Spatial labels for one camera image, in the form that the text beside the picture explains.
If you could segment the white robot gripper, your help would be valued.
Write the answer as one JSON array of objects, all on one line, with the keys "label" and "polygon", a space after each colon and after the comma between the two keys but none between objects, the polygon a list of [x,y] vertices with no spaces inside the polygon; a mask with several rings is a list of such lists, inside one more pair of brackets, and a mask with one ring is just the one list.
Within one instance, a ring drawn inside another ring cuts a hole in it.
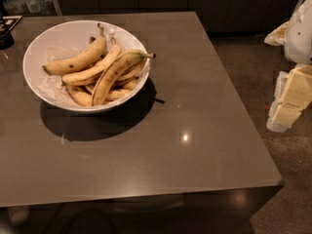
[{"label": "white robot gripper", "polygon": [[297,64],[281,71],[276,81],[266,127],[276,133],[290,129],[312,102],[312,0],[304,0],[284,22],[264,38],[270,46],[284,46],[287,59]]}]

